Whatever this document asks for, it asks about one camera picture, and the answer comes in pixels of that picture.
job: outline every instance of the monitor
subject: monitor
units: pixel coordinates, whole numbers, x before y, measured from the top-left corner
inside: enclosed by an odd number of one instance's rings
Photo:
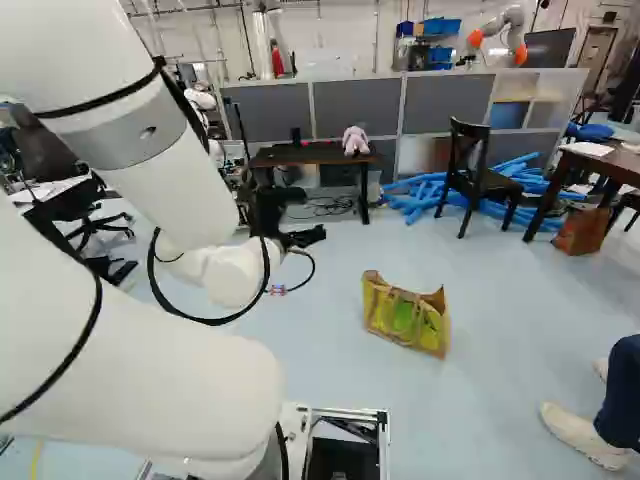
[[[575,36],[575,28],[525,34],[524,43],[527,45],[528,55],[522,68],[566,67]]]

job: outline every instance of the brown box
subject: brown box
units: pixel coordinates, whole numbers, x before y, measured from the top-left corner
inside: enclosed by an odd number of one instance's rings
[[[608,208],[573,212],[551,243],[567,255],[597,252],[606,235],[610,215]]]

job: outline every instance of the blue jeans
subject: blue jeans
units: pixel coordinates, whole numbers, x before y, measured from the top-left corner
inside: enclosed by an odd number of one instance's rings
[[[621,338],[611,349],[607,395],[593,425],[609,445],[640,453],[640,335]]]

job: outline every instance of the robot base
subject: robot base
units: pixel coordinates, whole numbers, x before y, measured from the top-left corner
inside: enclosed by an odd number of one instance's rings
[[[289,457],[290,480],[389,480],[389,413],[386,410],[310,408],[287,403],[280,424]],[[263,461],[247,480],[280,480],[275,434]],[[137,480],[197,480],[171,476],[148,462]]]

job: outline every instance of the person's leg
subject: person's leg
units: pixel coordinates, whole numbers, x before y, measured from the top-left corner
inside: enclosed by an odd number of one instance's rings
[[[608,367],[594,367],[606,379],[607,394],[593,423],[552,403],[540,408],[542,420],[563,442],[594,463],[619,470],[629,461],[629,450],[640,437],[640,335],[619,340],[611,349]]]
[[[540,416],[551,433],[584,453],[596,465],[616,471],[629,462],[629,450],[605,442],[589,420],[549,402],[540,407]]]
[[[640,438],[640,335],[625,337],[609,354],[607,395],[593,422],[607,443],[638,450]]]

